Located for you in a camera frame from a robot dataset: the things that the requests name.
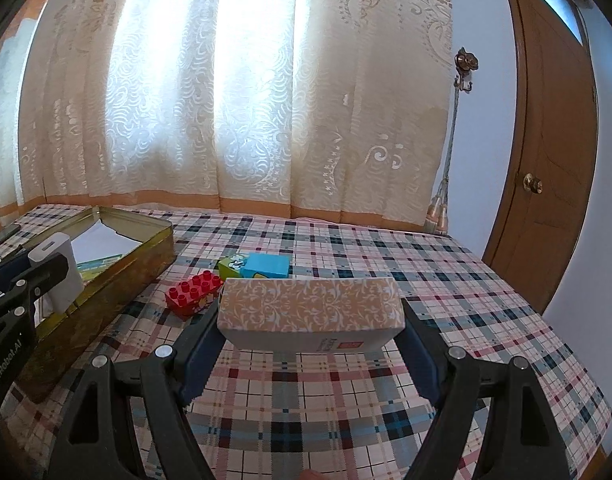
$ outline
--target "patterned curtain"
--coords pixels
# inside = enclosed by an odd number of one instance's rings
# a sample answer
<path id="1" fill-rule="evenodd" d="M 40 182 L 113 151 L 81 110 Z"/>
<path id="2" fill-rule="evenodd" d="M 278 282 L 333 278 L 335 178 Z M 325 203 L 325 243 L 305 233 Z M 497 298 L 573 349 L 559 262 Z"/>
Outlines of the patterned curtain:
<path id="1" fill-rule="evenodd" d="M 22 192 L 418 230 L 450 50 L 451 0 L 49 0 Z"/>
<path id="2" fill-rule="evenodd" d="M 17 115 L 26 56 L 46 1 L 27 0 L 0 40 L 0 228 L 38 203 L 24 203 L 22 195 Z"/>

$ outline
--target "tablecloth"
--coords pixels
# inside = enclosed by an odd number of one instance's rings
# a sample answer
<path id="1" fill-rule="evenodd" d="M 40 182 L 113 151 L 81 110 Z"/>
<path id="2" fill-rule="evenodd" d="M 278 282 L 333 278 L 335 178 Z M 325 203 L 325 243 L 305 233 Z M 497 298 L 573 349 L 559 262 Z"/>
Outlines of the tablecloth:
<path id="1" fill-rule="evenodd" d="M 0 255 L 81 208 L 43 205 L 19 219 Z M 1 413 L 41 475 L 64 406 L 97 354 L 115 361 L 173 342 L 185 326 L 165 307 L 164 290 L 225 255 L 263 251 L 291 257 L 295 277 L 393 276 L 421 319 L 449 344 L 478 358 L 531 361 L 550 403 L 573 478 L 593 457 L 612 417 L 604 395 L 569 346 L 478 257 L 449 237 L 331 224 L 188 211 L 135 210 L 174 225 L 177 259 L 100 334 L 41 404 L 16 386 Z M 144 404 L 131 399 L 148 475 L 163 472 Z M 470 479 L 487 406 L 481 402 L 456 479 Z M 188 420 L 218 479 L 292 480 L 304 468 L 331 479 L 406 474 L 432 422 L 394 342 L 366 354 L 251 352 L 226 343 Z"/>

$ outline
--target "door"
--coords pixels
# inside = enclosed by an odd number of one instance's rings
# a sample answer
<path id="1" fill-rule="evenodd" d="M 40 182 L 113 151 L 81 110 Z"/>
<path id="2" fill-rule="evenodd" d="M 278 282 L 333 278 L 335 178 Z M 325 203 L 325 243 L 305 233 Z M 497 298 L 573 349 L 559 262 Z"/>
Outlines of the door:
<path id="1" fill-rule="evenodd" d="M 595 170 L 595 82 L 587 48 L 545 0 L 510 1 L 518 42 L 516 131 L 484 260 L 541 314 L 586 213 Z M 524 182 L 527 174 L 533 178 Z"/>

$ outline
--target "white plastic object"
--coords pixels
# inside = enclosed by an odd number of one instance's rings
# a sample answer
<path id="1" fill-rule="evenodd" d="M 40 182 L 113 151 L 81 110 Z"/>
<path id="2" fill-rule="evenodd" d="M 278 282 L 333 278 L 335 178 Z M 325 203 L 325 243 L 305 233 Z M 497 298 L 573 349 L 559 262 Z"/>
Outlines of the white plastic object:
<path id="1" fill-rule="evenodd" d="M 55 285 L 45 294 L 45 299 L 48 298 L 54 312 L 62 314 L 66 312 L 72 302 L 84 290 L 84 282 L 77 270 L 70 237 L 65 233 L 55 233 L 32 249 L 28 253 L 28 259 L 32 267 L 37 267 L 46 258 L 55 253 L 66 256 L 68 260 L 68 273 L 62 282 Z"/>

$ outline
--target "red toy block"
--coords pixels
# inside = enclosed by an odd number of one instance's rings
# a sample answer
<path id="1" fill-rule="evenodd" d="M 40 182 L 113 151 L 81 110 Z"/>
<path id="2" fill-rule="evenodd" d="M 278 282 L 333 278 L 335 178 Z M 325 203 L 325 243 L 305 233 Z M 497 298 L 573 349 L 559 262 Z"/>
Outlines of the red toy block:
<path id="1" fill-rule="evenodd" d="M 210 270 L 183 280 L 166 291 L 166 305 L 181 318 L 194 316 L 209 306 L 224 282 Z"/>

